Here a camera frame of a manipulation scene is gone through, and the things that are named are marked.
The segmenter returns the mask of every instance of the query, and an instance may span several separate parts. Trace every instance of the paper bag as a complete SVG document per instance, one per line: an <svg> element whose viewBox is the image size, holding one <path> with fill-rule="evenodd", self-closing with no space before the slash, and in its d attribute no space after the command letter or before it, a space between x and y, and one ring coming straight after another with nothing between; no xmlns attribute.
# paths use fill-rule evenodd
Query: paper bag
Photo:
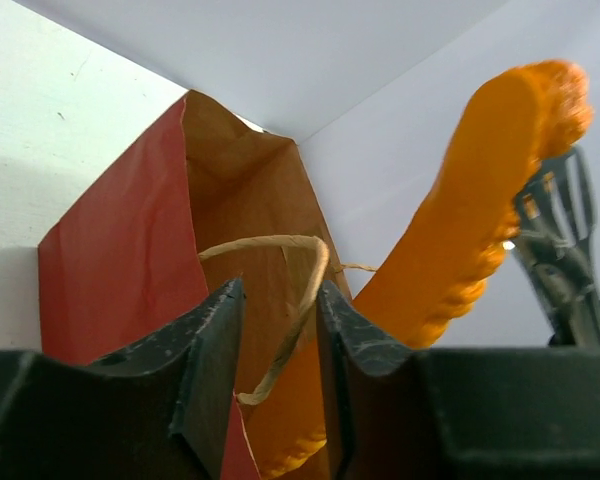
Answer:
<svg viewBox="0 0 600 480"><path fill-rule="evenodd" d="M294 142L254 132L217 102L190 92L112 164L40 244L44 352L89 363L242 276L247 302L236 390L251 391L289 327L288 304L302 294L312 252L262 248L204 265L198 252L273 234L325 240L334 267L327 278L348 294L342 273L335 273L337 256ZM235 404L223 478L258 478Z"/></svg>

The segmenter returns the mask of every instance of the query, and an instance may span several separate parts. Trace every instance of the orange object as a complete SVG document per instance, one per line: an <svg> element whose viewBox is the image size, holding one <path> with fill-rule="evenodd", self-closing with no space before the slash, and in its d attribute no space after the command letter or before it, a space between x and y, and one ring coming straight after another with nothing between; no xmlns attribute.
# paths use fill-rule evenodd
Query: orange object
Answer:
<svg viewBox="0 0 600 480"><path fill-rule="evenodd" d="M592 109L578 66L516 67L469 101L438 177L409 228L355 298L354 307L414 348L431 345L471 310L515 235L512 200L542 158L564 153ZM247 424L263 479L298 468L325 444L315 341L298 352Z"/></svg>

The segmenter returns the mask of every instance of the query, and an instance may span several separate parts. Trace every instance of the orange bumpy edge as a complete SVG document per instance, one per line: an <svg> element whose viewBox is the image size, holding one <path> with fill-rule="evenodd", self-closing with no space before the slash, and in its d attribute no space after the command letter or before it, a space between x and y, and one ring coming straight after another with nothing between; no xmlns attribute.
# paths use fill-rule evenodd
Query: orange bumpy edge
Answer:
<svg viewBox="0 0 600 480"><path fill-rule="evenodd" d="M548 60L517 69L526 70L537 81L540 91L546 92L548 102L543 135L538 138L537 153L529 159L529 178L540 168L543 158L565 153L589 128L593 109L584 101L588 92L586 72L576 64L564 60ZM458 282L444 300L427 315L422 328L422 347L432 345L446 330L453 318L468 313L486 289L487 277L492 275L505 259L502 242L516 235L518 217L513 209L507 212L491 242L478 256L476 269ZM299 436L294 446L279 452L259 466L262 480L271 480L300 468L326 444L324 427Z"/></svg>

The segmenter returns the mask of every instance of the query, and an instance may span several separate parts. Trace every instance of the white wall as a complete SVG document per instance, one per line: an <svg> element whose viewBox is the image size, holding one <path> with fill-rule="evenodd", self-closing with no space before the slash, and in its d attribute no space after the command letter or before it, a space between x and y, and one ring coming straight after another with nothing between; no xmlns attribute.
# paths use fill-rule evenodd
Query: white wall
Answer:
<svg viewBox="0 0 600 480"><path fill-rule="evenodd" d="M0 0L0 347L40 347L38 242L182 92Z"/></svg>

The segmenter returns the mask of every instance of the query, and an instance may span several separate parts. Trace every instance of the red paper bag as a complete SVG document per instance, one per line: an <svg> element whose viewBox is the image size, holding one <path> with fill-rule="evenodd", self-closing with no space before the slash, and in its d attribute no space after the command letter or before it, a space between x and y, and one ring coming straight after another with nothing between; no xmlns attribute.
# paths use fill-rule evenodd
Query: red paper bag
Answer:
<svg viewBox="0 0 600 480"><path fill-rule="evenodd" d="M189 207L184 108L182 99L156 121L40 244L47 355L88 364L206 298ZM222 478L259 478L235 400Z"/></svg>

